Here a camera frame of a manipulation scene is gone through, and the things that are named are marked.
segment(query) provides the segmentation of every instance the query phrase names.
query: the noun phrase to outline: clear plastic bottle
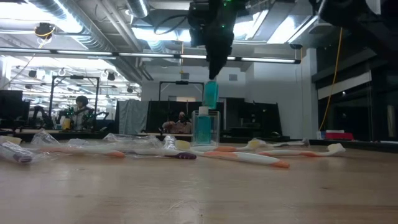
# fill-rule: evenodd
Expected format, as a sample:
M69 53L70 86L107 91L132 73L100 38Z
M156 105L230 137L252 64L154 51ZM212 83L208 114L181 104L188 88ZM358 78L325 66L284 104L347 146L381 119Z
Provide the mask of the clear plastic bottle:
M203 105L208 106L209 109L216 109L218 100L218 84L214 80L210 80L205 85L205 99Z
M199 115L195 124L196 144L211 143L211 118L207 106L199 107Z

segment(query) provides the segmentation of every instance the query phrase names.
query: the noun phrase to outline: wooden table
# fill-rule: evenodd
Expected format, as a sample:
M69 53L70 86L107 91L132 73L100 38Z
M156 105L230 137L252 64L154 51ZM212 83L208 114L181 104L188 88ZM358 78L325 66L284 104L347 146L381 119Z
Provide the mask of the wooden table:
M0 223L398 223L398 155L0 162Z

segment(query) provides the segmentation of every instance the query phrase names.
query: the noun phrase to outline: bottle cap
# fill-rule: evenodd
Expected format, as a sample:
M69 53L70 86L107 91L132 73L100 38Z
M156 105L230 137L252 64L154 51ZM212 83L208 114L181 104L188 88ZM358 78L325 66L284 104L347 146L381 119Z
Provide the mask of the bottle cap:
M199 106L199 115L209 115L209 107Z

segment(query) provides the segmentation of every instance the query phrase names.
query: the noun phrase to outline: ceiling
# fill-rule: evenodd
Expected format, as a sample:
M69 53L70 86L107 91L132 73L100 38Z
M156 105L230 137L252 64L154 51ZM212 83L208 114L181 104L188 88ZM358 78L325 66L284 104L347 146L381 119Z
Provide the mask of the ceiling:
M187 33L189 24L187 21L183 22L170 34L153 34L153 26L160 21L169 16L186 14L190 1L150 0L148 1L150 5L149 15L143 19L132 19L132 16L127 10L125 0L74 0L72 3L70 1L71 0L69 0L69 2L67 0L59 0L61 3L66 2L67 4L73 5L73 10L78 12L71 12L73 15L72 19L75 19L76 14L82 15L81 17L86 18L86 21L91 23L89 25L89 30L97 30L99 32L97 34L103 35L102 41L114 47L114 50L136 52L142 49L144 52L152 52L154 49L150 46L151 41L158 41L164 46L166 52L180 53L183 49L185 54L206 55L206 51L203 47L193 48L190 46L190 37ZM112 14L109 7L105 7L109 9L109 12L106 13L104 8L98 5L99 2L104 3L106 1L115 8L119 16ZM297 52L291 49L286 42L311 18L312 7L308 3L308 0L251 0L250 3L250 15L238 18L235 25L234 33L236 40L233 44L232 55L296 58ZM74 27L67 23L71 20L69 17L65 20L56 18L53 14L44 12L33 4L4 2L0 2L0 4L0 47L39 47L43 40L36 37L34 28L38 26L40 22L49 22L55 24L58 29L53 33L51 42L43 46L44 49L88 50L87 45L79 41L79 34L66 33L72 32L70 29L73 30ZM166 22L160 27L160 31L173 27L180 19L181 18L176 18ZM127 31L123 32L121 29L123 28L122 23L130 29L132 35L129 35L129 37L132 36L134 39L138 40L132 40L131 38L126 38L126 35L122 35L122 33L128 35ZM310 24L307 30L302 32L292 43L302 44L305 47L319 47L337 38L337 33L334 28L330 26L323 28L321 31L313 31L315 29L314 26L316 27L318 23L319 22ZM182 40L183 45L181 42L176 42L177 39ZM23 68L23 66L29 62L31 55L4 55L2 58L3 60L8 58L8 61L10 61L9 65L12 69L10 78L13 78L21 72L21 67ZM140 68L146 71L146 73L134 74L136 77L140 78L135 79L138 84L142 82L179 80L181 66L183 66L184 72L192 74L190 76L192 80L198 79L198 76L207 77L207 74L204 74L206 73L205 68L207 66L204 60L185 59L181 61L176 59L144 58L142 61L143 63L138 61L128 62L130 68L140 66ZM243 74L249 66L249 62L228 62L224 73ZM45 70L47 77L44 76L44 79L39 80L28 76L30 70L37 69ZM66 75L100 77L100 84L103 86L116 83L116 87L100 88L99 90L102 95L108 95L110 98L120 98L121 96L125 98L139 98L141 94L139 85L135 87L134 93L126 93L127 85L135 85L134 82L131 81L131 77L126 75L126 68L119 67L119 64L107 58L105 60L100 58L93 59L81 57L49 58L36 55L36 58L29 63L26 70L22 71L18 78L13 80L11 88L26 91L25 85L23 84L24 82L30 84L37 82L43 85L32 85L33 88L29 90L29 92L48 93L48 89L45 85L51 82L50 76L57 74L61 70L66 71ZM116 72L115 81L108 81L105 71ZM95 91L95 87L87 86L91 84L87 79L73 80L70 84L86 85L84 90L80 91L81 93ZM71 92L68 90L67 85L60 85L57 88L57 91L62 90L66 93Z

